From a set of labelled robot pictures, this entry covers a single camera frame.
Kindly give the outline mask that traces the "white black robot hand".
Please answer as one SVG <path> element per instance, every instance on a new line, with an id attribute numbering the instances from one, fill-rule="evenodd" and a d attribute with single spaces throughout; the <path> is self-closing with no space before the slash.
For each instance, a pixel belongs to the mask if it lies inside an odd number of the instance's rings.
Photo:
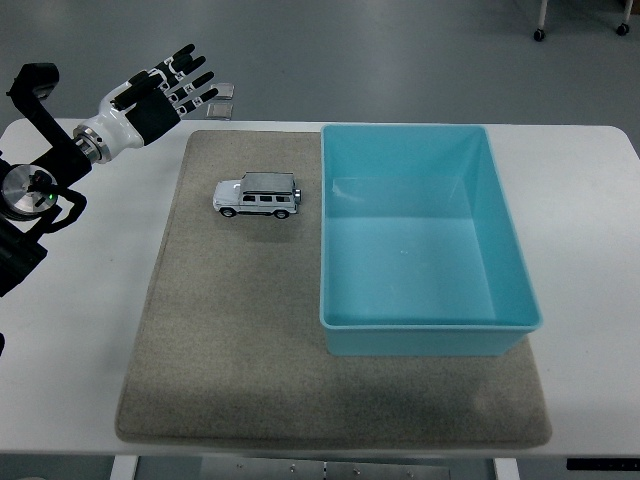
<path id="1" fill-rule="evenodd" d="M 156 66 L 142 70 L 109 92 L 96 116 L 74 131 L 85 136 L 106 163 L 125 149 L 147 146 L 169 132 L 182 118 L 218 94 L 210 87 L 214 73 L 192 75 L 206 61 L 194 57 L 188 44 Z"/>

